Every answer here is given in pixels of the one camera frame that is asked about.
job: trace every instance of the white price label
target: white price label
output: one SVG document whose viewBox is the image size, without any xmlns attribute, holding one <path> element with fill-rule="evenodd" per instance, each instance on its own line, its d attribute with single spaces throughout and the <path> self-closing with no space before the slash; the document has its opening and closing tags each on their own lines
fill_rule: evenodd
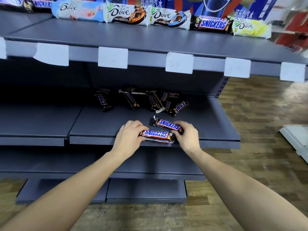
<svg viewBox="0 0 308 231">
<path fill-rule="evenodd" d="M 239 58 L 226 58 L 224 76 L 249 78 L 251 61 Z"/>
<path fill-rule="evenodd" d="M 37 43 L 34 59 L 56 66 L 68 66 L 68 45 Z"/>
<path fill-rule="evenodd" d="M 98 66 L 127 69 L 128 49 L 98 48 Z"/>
<path fill-rule="evenodd" d="M 304 82 L 305 64 L 282 62 L 280 67 L 280 80 Z"/>
<path fill-rule="evenodd" d="M 6 43 L 3 37 L 0 37 L 0 59 L 6 59 Z"/>
<path fill-rule="evenodd" d="M 167 53 L 166 71 L 175 73 L 193 73 L 192 54 Z"/>
</svg>

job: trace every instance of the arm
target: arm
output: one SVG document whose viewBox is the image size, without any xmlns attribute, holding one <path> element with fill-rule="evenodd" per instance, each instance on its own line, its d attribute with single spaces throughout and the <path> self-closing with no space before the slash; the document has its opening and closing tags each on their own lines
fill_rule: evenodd
<svg viewBox="0 0 308 231">
<path fill-rule="evenodd" d="M 308 218 L 279 194 L 202 151 L 198 131 L 192 124 L 174 123 L 184 128 L 183 135 L 173 131 L 182 149 L 201 169 L 244 230 L 308 230 Z"/>
<path fill-rule="evenodd" d="M 16 215 L 1 231 L 70 230 L 109 176 L 139 148 L 148 130 L 139 121 L 120 128 L 110 152 L 84 170 L 63 181 Z"/>
</svg>

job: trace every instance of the hand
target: hand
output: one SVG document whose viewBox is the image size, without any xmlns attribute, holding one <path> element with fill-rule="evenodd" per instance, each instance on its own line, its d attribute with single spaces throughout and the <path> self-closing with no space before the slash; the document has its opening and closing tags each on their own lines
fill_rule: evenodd
<svg viewBox="0 0 308 231">
<path fill-rule="evenodd" d="M 200 150 L 198 131 L 192 124 L 183 121 L 175 121 L 174 124 L 181 125 L 184 129 L 184 133 L 181 135 L 178 131 L 171 131 L 175 134 L 176 139 L 179 141 L 181 148 L 190 154 Z"/>
<path fill-rule="evenodd" d="M 120 154 L 123 160 L 128 159 L 140 147 L 140 143 L 146 140 L 145 137 L 138 136 L 144 130 L 149 128 L 140 121 L 128 121 L 121 126 L 111 151 Z"/>
</svg>

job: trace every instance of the forearm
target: forearm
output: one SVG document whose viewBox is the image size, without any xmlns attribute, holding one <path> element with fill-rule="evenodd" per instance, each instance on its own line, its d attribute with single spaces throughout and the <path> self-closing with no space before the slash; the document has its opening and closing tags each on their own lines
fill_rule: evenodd
<svg viewBox="0 0 308 231">
<path fill-rule="evenodd" d="M 123 163 L 116 152 L 63 181 L 7 223 L 2 231 L 70 230 L 105 181 Z"/>
<path fill-rule="evenodd" d="M 244 230 L 308 230 L 306 216 L 279 194 L 202 150 L 188 155 Z"/>
</svg>

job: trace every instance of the laminate floor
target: laminate floor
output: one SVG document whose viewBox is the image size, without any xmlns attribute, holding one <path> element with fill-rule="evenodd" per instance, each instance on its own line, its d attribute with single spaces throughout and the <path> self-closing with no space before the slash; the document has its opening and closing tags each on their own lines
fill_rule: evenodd
<svg viewBox="0 0 308 231">
<path fill-rule="evenodd" d="M 241 149 L 205 149 L 255 178 L 308 216 L 308 165 L 278 132 L 308 124 L 308 83 L 276 77 L 230 78 L 219 97 L 241 135 Z M 14 200 L 23 180 L 0 181 L 0 227 L 25 208 Z M 185 205 L 91 205 L 72 228 L 81 230 L 243 230 L 207 181 L 186 181 Z"/>
</svg>

